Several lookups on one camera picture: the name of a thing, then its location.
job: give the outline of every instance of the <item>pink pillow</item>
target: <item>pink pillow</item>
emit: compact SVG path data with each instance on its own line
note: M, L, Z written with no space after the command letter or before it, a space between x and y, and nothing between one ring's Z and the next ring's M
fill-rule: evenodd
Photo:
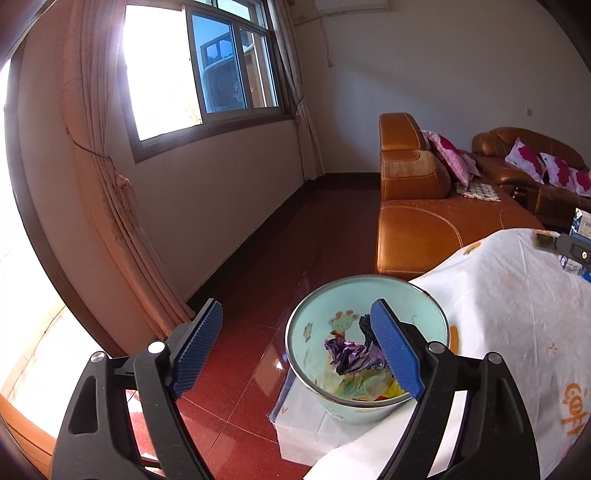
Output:
M549 153L541 153L540 157L542 157L548 170L550 185L577 193L574 188L574 180L570 172L570 167L562 158L555 157Z
M425 137L427 137L429 142L435 146L437 152L440 154L441 159L447 164L458 181L467 187L470 183L470 180L472 179L473 174L470 173L470 168L466 164L466 160L464 160L462 155L458 153L456 147L454 147L447 138L442 137L439 134L430 132L428 130L421 131Z
M574 192L581 197L591 197L591 173L574 168L569 170L574 183Z
M475 177L482 176L480 175L478 167L476 166L476 160L474 160L466 150L456 150L456 152L462 156L462 158L466 162L466 165L468 166L468 170L470 170L470 173L472 175L474 175Z
M515 145L505 157L505 161L527 173L536 182L544 184L544 173L546 173L544 162L519 138L515 140Z

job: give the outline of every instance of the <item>window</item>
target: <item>window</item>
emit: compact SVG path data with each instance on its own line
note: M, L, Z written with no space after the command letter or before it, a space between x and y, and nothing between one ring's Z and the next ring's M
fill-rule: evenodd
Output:
M285 118L284 83L262 1L157 5L128 5L125 17L121 91L136 162Z

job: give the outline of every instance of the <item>light blue bowl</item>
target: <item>light blue bowl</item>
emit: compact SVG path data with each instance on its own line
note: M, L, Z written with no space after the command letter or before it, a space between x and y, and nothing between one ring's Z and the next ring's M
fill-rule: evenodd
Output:
M340 332L363 343L358 319L377 299L385 299L400 321L416 325L427 342L449 345L449 326L437 302L408 282L381 275L343 278L318 288L295 308L285 332L285 351L295 374L331 416L351 424L381 420L411 398L405 393L380 401L347 400L318 386L326 370L324 341L334 337L331 332Z

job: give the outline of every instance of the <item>white tablecloth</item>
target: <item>white tablecloth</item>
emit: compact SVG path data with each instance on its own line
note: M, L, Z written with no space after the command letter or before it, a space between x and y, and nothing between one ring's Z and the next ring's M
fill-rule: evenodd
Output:
M591 283L564 272L556 255L535 250L528 229L500 231L464 247L413 283L437 300L457 328L459 355L483 358L497 351L504 357L524 399L545 478L589 419ZM456 394L431 473L447 468L463 402ZM338 424L328 429L322 419L337 439L332 448L338 448L322 456L306 480L374 480L412 409L408 403L367 432L342 435ZM322 438L317 430L314 442Z

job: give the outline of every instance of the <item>curtain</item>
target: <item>curtain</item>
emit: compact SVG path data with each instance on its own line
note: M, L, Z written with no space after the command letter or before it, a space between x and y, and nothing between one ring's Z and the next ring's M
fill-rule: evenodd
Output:
M304 98L301 84L300 62L297 57L294 26L289 6L285 0L269 0L269 11L273 29L279 45L281 61L285 69L287 83L295 103L295 122L300 142L301 165L304 178L314 180L324 175L322 155L318 137L312 123L308 104Z
M61 107L72 138L80 201L158 338L194 312L162 277L129 183L105 151L125 0L74 0L63 53Z

